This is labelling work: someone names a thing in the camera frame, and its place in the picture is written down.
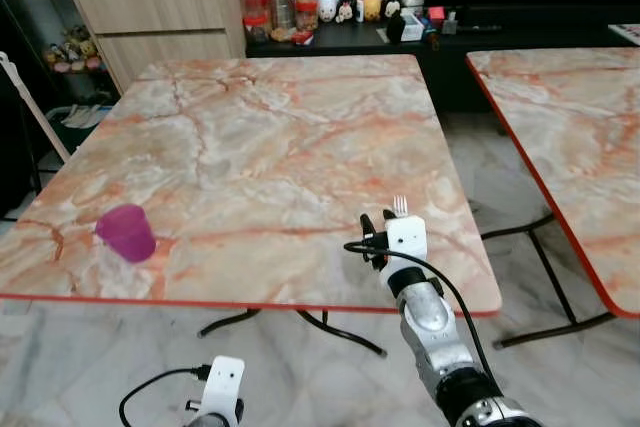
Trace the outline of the white cardboard box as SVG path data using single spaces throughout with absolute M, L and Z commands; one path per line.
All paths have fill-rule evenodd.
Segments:
M 422 24 L 419 16 L 412 11 L 402 10 L 401 19 L 404 21 L 404 28 L 399 39 L 402 42 L 420 42 L 425 33 L 425 25 Z

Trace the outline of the purple plastic cup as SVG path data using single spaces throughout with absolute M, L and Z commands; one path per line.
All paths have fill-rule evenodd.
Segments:
M 96 222 L 95 232 L 119 257 L 131 263 L 147 261 L 157 248 L 145 209 L 136 204 L 111 208 Z

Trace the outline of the black and white plush toy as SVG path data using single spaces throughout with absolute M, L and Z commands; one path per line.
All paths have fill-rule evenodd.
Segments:
M 358 14 L 358 6 L 360 6 L 358 0 L 338 0 L 335 3 L 333 23 L 343 24 L 355 20 Z

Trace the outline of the small jar red lid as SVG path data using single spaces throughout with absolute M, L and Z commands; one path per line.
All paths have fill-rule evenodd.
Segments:
M 261 44 L 269 42 L 271 24 L 269 16 L 256 15 L 242 17 L 244 26 L 244 40 L 247 44 Z
M 297 0 L 294 2 L 294 24 L 300 31 L 315 31 L 319 25 L 317 0 Z

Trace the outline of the light wooden drawer cabinet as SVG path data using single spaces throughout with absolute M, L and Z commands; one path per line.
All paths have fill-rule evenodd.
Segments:
M 246 56 L 241 0 L 73 0 L 119 93 L 151 63 Z

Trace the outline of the printed magazine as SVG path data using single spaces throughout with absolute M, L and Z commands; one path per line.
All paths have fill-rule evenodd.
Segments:
M 628 42 L 640 46 L 640 25 L 639 24 L 609 24 L 608 28 L 613 31 L 614 34 L 620 35 Z

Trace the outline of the white wooden stick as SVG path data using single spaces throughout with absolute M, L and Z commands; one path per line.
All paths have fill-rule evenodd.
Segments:
M 58 153 L 60 161 L 63 163 L 67 162 L 70 158 L 70 152 L 67 147 L 65 147 L 64 143 L 61 142 L 59 135 L 55 133 L 54 129 L 52 129 L 49 119 L 47 119 L 45 112 L 38 107 L 38 104 L 35 102 L 35 98 L 32 97 L 31 92 L 29 92 L 27 85 L 23 83 L 22 79 L 20 79 L 17 65 L 15 65 L 13 61 L 10 61 L 8 53 L 3 51 L 0 51 L 0 67 L 3 67 L 5 74 L 8 75 L 8 78 L 12 81 L 14 88 L 17 89 L 19 97 L 27 104 L 29 112 L 32 113 L 32 116 L 35 117 L 35 121 L 40 125 L 41 130 L 44 131 L 46 138 L 49 139 L 51 147 L 55 149 L 56 153 Z

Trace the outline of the glass display shelf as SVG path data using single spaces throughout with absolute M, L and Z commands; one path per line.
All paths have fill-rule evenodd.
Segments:
M 28 87 L 59 134 L 87 135 L 119 99 L 108 63 L 73 0 L 0 0 L 0 19 L 14 26 L 35 72 Z

